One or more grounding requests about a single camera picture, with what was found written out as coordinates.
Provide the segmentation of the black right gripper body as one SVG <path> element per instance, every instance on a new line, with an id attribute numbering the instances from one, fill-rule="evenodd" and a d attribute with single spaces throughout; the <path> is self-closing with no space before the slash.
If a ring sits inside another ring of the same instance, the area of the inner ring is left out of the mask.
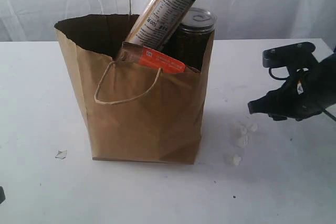
<path id="1" fill-rule="evenodd" d="M 288 118 L 301 121 L 324 113 L 335 121 L 335 115 L 327 108 L 335 105 L 335 53 L 324 58 L 314 68 L 299 70 L 271 95 L 271 111 L 274 121 Z"/>

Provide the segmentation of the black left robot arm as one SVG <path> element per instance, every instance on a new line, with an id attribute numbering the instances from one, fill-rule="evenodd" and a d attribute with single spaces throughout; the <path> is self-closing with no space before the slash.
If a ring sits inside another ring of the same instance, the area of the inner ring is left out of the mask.
<path id="1" fill-rule="evenodd" d="M 2 204 L 6 200 L 4 188 L 0 186 L 0 204 Z"/>

